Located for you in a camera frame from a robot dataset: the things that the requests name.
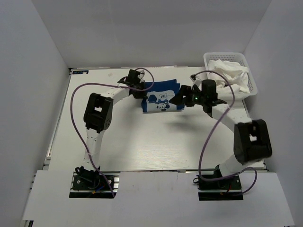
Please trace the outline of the blue t shirt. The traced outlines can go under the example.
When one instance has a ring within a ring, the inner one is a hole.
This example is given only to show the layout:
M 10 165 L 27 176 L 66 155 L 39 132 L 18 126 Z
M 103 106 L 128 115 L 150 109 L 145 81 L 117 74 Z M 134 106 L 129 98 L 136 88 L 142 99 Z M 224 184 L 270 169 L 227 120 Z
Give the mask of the blue t shirt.
M 182 111 L 184 105 L 175 105 L 170 100 L 179 92 L 180 84 L 176 79 L 155 82 L 147 90 L 147 97 L 141 102 L 143 113 Z

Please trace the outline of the white t shirt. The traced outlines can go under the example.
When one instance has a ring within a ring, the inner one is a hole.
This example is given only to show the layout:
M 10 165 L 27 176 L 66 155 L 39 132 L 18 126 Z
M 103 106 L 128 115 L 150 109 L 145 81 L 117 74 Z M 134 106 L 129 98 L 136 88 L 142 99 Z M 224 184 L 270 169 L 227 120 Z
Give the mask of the white t shirt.
M 249 68 L 241 66 L 238 62 L 222 61 L 220 59 L 210 60 L 208 69 L 224 76 L 231 85 L 234 93 L 250 93 L 248 87 Z M 209 78 L 216 82 L 218 94 L 231 94 L 231 90 L 226 81 L 215 73 L 209 73 Z

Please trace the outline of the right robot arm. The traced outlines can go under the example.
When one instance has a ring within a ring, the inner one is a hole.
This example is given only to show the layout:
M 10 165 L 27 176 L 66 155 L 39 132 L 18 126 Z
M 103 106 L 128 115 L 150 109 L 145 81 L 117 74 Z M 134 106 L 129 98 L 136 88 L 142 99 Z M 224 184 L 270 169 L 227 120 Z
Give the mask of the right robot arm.
M 272 156 L 266 122 L 239 114 L 232 105 L 219 99 L 214 80 L 203 80 L 201 87 L 182 85 L 170 103 L 186 107 L 200 105 L 206 114 L 217 120 L 215 128 L 222 123 L 234 134 L 233 154 L 215 168 L 213 178 L 199 174 L 202 181 L 214 182 L 218 188 L 226 188 L 231 178 L 250 169 L 253 163 Z

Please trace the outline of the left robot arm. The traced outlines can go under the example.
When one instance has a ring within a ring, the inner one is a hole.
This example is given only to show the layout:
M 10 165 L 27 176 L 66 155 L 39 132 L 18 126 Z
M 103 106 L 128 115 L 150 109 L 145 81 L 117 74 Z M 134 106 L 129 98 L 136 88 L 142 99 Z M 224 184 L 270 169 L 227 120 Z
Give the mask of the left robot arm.
M 143 77 L 146 70 L 129 70 L 128 76 L 121 78 L 118 85 L 101 94 L 91 93 L 84 112 L 83 120 L 87 132 L 84 142 L 85 155 L 82 165 L 75 169 L 85 185 L 94 189 L 100 183 L 99 157 L 105 131 L 112 122 L 114 105 L 122 99 L 133 96 L 135 99 L 146 97 L 147 87 Z

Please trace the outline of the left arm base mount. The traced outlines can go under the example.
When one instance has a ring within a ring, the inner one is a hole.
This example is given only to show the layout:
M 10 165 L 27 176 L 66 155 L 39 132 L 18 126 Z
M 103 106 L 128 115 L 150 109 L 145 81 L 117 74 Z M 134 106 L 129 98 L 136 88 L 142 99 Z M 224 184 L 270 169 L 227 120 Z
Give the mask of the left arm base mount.
M 119 173 L 106 172 L 102 176 L 96 170 L 77 167 L 74 170 L 69 197 L 88 199 L 112 199 L 118 190 Z

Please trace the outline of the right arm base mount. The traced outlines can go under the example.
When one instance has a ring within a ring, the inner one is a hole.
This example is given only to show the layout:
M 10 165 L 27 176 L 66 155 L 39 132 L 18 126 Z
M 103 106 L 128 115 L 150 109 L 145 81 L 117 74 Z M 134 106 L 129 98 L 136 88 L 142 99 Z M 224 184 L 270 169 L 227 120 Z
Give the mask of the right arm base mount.
M 238 176 L 220 181 L 207 182 L 198 175 L 193 179 L 197 185 L 199 201 L 241 201 L 242 186 Z

